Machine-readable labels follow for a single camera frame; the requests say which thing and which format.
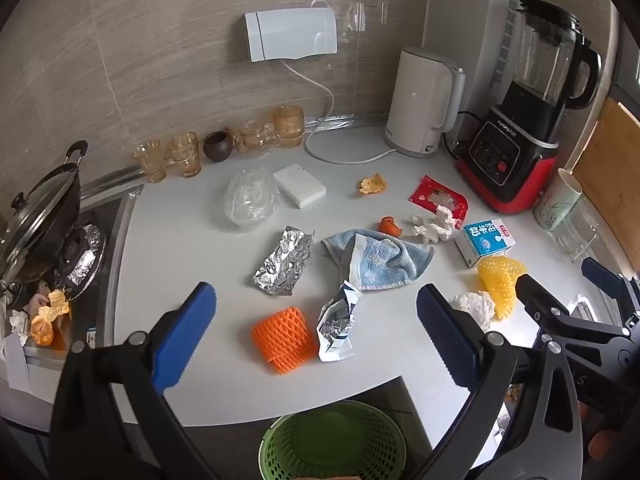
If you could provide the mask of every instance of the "crumpled foil wrapper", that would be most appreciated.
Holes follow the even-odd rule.
[[[321,361],[341,361],[355,355],[349,332],[353,327],[353,309],[361,297],[362,293],[345,281],[334,298],[322,307],[316,327]]]
[[[291,296],[311,255],[315,233],[308,235],[288,225],[273,253],[255,271],[254,283],[274,296]]]

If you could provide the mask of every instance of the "red snack packet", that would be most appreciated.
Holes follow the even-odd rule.
[[[436,208],[439,205],[451,209],[453,218],[456,219],[456,229],[460,229],[462,221],[465,219],[466,211],[469,209],[466,198],[460,193],[456,193],[426,175],[422,178],[420,186],[411,195],[409,201],[428,209],[432,213],[436,212]]]

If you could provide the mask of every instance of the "blue gripper pad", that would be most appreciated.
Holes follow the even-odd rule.
[[[200,282],[178,310],[167,312],[156,324],[170,316],[171,325],[152,355],[151,380],[159,395],[178,383],[215,313],[216,291]]]
[[[593,258],[585,258],[580,266],[582,275],[612,300],[617,300],[622,290],[620,277]]]
[[[469,314],[454,310],[431,283],[420,289],[415,304],[418,319],[453,381],[473,393],[480,377],[484,333]]]

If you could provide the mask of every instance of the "electric kettle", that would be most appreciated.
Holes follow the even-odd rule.
[[[456,123],[465,75],[424,48],[404,48],[386,123],[385,140],[399,153],[425,157]]]

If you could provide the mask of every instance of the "yellow foam fruit net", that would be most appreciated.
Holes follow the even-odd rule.
[[[527,267],[506,256],[490,256],[478,263],[478,275],[486,291],[495,301],[495,317],[504,319],[516,303],[516,280],[527,273]]]

